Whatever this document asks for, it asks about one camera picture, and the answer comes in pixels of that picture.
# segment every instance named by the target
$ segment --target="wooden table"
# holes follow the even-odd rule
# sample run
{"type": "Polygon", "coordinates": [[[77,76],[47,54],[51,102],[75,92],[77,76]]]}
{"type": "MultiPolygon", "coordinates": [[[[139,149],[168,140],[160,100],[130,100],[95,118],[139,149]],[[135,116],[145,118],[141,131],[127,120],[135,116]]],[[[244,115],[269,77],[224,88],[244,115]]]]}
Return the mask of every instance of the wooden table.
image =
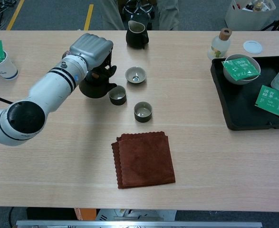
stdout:
{"type": "MultiPolygon", "coordinates": [[[[0,96],[27,97],[83,33],[0,31],[19,69],[15,81],[0,77],[0,96]]],[[[144,50],[127,47],[125,31],[91,33],[114,42],[111,81],[127,89],[127,103],[114,106],[108,96],[89,99],[76,89],[38,136],[0,145],[0,206],[279,211],[279,130],[227,129],[207,58],[219,32],[151,31],[144,50]],[[132,66],[146,70],[147,83],[126,82],[132,66]],[[154,108],[147,123],[134,120],[139,101],[154,108]],[[118,190],[111,143],[149,131],[169,136],[176,183],[118,190]]],[[[242,44],[251,39],[264,47],[257,56],[279,55],[279,32],[233,32],[228,55],[245,54],[242,44]]]]}

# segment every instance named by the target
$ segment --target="chair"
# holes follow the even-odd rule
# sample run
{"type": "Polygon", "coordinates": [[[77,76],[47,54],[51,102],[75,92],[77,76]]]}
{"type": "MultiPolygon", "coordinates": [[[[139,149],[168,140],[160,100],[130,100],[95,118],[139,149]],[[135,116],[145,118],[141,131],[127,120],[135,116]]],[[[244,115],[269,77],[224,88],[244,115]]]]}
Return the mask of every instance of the chair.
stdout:
{"type": "Polygon", "coordinates": [[[134,15],[147,15],[149,18],[147,30],[152,30],[152,19],[155,17],[155,12],[150,1],[146,0],[145,2],[146,4],[142,4],[142,0],[128,0],[123,7],[121,16],[124,20],[126,13],[129,13],[132,20],[134,15]]]}

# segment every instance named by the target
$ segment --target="white lid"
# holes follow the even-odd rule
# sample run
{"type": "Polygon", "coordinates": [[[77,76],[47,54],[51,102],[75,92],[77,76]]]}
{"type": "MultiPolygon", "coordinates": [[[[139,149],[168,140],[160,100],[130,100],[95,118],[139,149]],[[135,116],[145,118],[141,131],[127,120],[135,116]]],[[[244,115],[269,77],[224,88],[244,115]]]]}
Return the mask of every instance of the white lid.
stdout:
{"type": "Polygon", "coordinates": [[[259,54],[263,51],[262,45],[255,40],[248,40],[243,44],[243,48],[252,54],[259,54]]]}

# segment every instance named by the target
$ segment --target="white box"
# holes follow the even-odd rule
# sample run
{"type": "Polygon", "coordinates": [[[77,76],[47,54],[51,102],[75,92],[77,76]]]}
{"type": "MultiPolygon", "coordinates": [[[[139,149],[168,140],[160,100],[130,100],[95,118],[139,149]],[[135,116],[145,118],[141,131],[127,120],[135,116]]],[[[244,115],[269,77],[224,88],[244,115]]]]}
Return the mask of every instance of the white box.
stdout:
{"type": "Polygon", "coordinates": [[[231,1],[225,17],[228,28],[234,31],[257,31],[265,26],[265,23],[276,9],[275,4],[272,0],[267,1],[267,6],[270,8],[269,11],[250,12],[242,10],[250,2],[250,0],[231,1]]]}

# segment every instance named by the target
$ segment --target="floor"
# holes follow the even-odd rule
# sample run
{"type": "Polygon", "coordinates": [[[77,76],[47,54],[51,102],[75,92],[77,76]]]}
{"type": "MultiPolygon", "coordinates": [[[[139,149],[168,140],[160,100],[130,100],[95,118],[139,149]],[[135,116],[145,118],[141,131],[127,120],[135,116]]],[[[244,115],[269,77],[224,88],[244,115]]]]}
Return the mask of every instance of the floor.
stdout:
{"type": "MultiPolygon", "coordinates": [[[[6,29],[20,0],[14,8],[7,9],[2,18],[0,29],[6,29]]],[[[179,0],[179,30],[220,30],[225,27],[225,13],[231,0],[179,0]]],[[[98,0],[24,0],[12,30],[78,30],[84,29],[89,5],[93,12],[89,30],[102,30],[98,0]]],[[[271,23],[279,19],[279,0],[277,9],[269,19],[271,23]]],[[[9,228],[10,207],[0,207],[0,228],[9,228]]],[[[26,208],[14,208],[12,224],[26,219],[26,208]]],[[[279,213],[227,212],[227,211],[178,211],[176,220],[186,221],[257,221],[265,228],[279,228],[279,213]]]]}

